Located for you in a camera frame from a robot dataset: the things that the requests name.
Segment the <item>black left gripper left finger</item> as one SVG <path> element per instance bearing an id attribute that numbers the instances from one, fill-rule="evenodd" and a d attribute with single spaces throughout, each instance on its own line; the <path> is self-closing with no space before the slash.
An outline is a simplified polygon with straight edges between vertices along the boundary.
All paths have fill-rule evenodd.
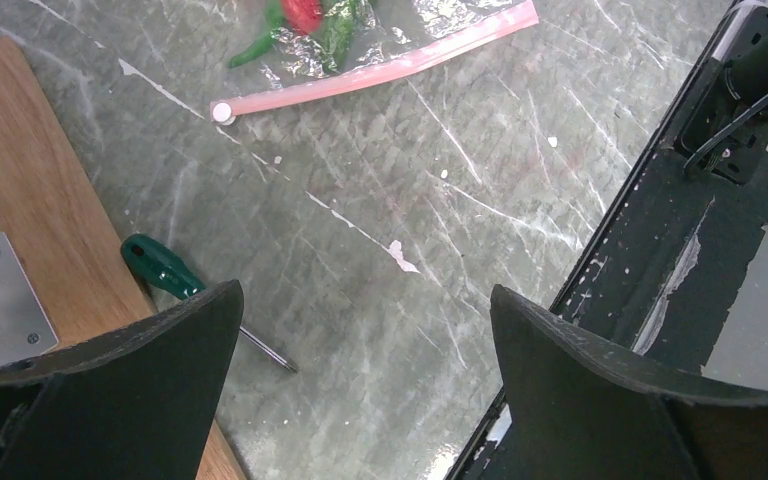
<path id="1" fill-rule="evenodd" d="M 0 367 L 0 479 L 193 479 L 244 312 L 236 280 Z"/>

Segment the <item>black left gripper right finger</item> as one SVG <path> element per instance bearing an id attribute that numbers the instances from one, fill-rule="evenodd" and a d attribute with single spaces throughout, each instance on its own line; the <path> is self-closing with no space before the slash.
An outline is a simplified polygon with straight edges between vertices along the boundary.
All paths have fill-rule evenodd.
<path id="1" fill-rule="evenodd" d="M 681 371 L 501 285 L 496 356 L 527 479 L 768 479 L 768 391 Z"/>

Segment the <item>clear zip top bag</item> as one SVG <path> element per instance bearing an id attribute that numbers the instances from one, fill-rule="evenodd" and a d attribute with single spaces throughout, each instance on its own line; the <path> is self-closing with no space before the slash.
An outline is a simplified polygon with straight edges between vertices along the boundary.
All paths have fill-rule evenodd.
<path id="1" fill-rule="evenodd" d="M 222 59 L 227 94 L 209 117 L 228 126 L 244 115 L 389 83 L 534 26 L 531 1 L 322 1 L 309 35 L 286 21 L 272 48 L 241 67 L 230 58 L 263 28 L 268 1 L 244 1 L 230 53 Z"/>

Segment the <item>green fake cucumber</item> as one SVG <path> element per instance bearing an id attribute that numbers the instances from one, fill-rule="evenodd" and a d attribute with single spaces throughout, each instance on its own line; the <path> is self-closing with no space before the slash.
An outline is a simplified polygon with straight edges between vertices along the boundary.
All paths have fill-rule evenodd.
<path id="1" fill-rule="evenodd" d="M 268 1 L 264 12 L 262 31 L 245 50 L 228 60 L 227 67 L 229 69 L 238 68 L 266 54 L 280 34 L 284 22 L 285 16 L 281 2 L 278 0 Z"/>

